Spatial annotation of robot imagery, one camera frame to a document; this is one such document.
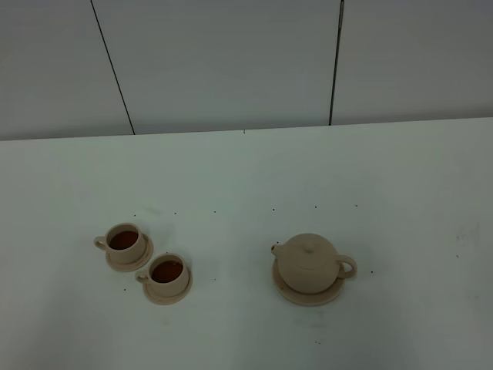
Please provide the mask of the tan ceramic teapot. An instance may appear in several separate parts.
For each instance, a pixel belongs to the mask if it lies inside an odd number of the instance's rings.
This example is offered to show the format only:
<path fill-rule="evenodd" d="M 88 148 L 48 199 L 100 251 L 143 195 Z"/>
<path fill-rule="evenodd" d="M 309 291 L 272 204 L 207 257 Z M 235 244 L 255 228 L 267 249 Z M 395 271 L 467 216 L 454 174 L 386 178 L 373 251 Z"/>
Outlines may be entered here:
<path fill-rule="evenodd" d="M 318 234 L 298 234 L 284 244 L 275 244 L 271 253 L 283 282 L 301 294 L 318 294 L 338 278 L 352 278 L 356 261 L 339 254 L 334 245 Z"/>

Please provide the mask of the tan teapot saucer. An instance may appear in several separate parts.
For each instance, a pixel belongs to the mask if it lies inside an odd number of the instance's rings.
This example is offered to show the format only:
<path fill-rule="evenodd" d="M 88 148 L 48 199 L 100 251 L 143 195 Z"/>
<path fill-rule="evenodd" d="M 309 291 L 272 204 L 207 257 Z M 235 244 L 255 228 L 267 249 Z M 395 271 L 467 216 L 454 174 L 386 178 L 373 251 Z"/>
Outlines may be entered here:
<path fill-rule="evenodd" d="M 287 301 L 304 307 L 316 307 L 330 303 L 338 298 L 344 289 L 344 279 L 337 278 L 335 282 L 326 290 L 316 294 L 304 294 L 291 288 L 280 276 L 277 260 L 273 262 L 271 268 L 273 283 L 280 295 Z"/>

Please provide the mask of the tan far cup saucer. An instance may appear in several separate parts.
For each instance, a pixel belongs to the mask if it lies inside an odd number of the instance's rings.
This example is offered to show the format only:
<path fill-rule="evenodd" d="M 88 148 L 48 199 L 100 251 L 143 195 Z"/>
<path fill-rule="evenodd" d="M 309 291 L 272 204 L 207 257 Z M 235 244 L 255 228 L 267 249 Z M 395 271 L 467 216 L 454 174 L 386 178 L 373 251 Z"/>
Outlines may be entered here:
<path fill-rule="evenodd" d="M 106 253 L 106 262 L 114 270 L 118 272 L 131 272 L 146 265 L 153 256 L 154 246 L 152 240 L 146 235 L 143 235 L 145 241 L 145 250 L 141 257 L 131 263 L 117 263 L 112 260 L 109 253 Z"/>

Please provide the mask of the tan cup saucer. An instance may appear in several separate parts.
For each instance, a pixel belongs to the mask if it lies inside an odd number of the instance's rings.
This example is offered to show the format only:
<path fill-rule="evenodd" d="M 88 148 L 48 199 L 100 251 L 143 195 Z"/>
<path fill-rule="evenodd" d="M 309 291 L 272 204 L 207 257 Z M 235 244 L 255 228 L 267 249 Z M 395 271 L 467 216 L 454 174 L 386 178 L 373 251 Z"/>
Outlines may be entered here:
<path fill-rule="evenodd" d="M 112 260 L 109 253 L 106 253 L 106 262 L 114 270 L 118 272 L 131 272 L 146 265 L 153 256 L 154 246 L 152 240 L 146 235 L 143 235 L 145 241 L 145 250 L 141 257 L 131 263 L 117 263 Z"/>
<path fill-rule="evenodd" d="M 185 298 L 185 296 L 188 295 L 189 291 L 191 290 L 191 287 L 193 285 L 193 275 L 192 272 L 189 268 L 187 268 L 187 272 L 189 275 L 189 280 L 187 283 L 187 286 L 183 291 L 178 293 L 177 295 L 174 295 L 172 297 L 164 297 L 156 293 L 156 291 L 151 287 L 150 284 L 144 284 L 143 285 L 143 292 L 144 295 L 147 297 L 149 301 L 151 301 L 153 304 L 157 305 L 171 305 L 175 304 L 182 299 Z"/>

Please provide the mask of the tan near teacup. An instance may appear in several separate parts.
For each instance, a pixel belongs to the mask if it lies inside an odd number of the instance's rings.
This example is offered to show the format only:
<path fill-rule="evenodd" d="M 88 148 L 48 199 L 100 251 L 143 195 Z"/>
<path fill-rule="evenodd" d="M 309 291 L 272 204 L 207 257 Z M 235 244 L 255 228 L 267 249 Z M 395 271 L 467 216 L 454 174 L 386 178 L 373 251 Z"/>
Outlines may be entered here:
<path fill-rule="evenodd" d="M 150 284 L 157 294 L 164 297 L 177 295 L 187 286 L 189 275 L 186 262 L 178 254 L 157 256 L 150 265 L 135 273 L 140 284 Z"/>

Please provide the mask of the tan teacup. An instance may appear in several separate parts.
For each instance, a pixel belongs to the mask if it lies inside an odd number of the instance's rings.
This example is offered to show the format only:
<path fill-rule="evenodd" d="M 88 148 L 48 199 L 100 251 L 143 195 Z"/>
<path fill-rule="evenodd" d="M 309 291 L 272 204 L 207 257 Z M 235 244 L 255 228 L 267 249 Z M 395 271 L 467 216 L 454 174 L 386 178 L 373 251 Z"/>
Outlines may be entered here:
<path fill-rule="evenodd" d="M 109 253 L 117 263 L 131 263 L 141 257 L 145 250 L 144 233 L 131 223 L 117 224 L 104 236 L 96 237 L 94 245 Z"/>
<path fill-rule="evenodd" d="M 135 273 L 140 284 L 150 284 L 157 294 L 164 297 L 177 295 L 187 286 L 189 275 L 186 262 L 178 254 L 157 256 L 150 265 Z"/>

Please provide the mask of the tan far teacup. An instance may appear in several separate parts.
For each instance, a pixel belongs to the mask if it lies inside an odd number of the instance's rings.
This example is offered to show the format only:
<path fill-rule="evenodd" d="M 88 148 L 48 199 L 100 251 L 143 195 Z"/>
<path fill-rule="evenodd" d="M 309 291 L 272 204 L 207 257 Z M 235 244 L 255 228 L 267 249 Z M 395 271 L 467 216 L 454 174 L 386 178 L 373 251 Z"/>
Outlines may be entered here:
<path fill-rule="evenodd" d="M 96 237 L 94 245 L 109 253 L 117 263 L 131 263 L 141 257 L 145 250 L 144 233 L 131 223 L 117 224 L 104 236 Z"/>

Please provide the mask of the tan near cup saucer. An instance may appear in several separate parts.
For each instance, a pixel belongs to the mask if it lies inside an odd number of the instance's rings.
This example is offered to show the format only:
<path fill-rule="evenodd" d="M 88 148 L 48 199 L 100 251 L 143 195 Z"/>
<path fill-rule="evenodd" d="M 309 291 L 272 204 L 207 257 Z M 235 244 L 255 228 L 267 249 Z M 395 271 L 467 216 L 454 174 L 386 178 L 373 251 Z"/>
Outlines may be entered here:
<path fill-rule="evenodd" d="M 149 301 L 151 301 L 153 304 L 157 305 L 171 305 L 175 304 L 182 299 L 185 298 L 185 296 L 188 295 L 189 291 L 191 290 L 191 287 L 193 285 L 193 275 L 192 272 L 189 268 L 187 268 L 187 272 L 189 275 L 189 280 L 187 283 L 187 286 L 183 291 L 178 293 L 177 295 L 174 295 L 172 297 L 164 297 L 156 293 L 156 291 L 151 287 L 150 284 L 144 284 L 143 285 L 143 292 L 144 295 L 147 297 Z"/>

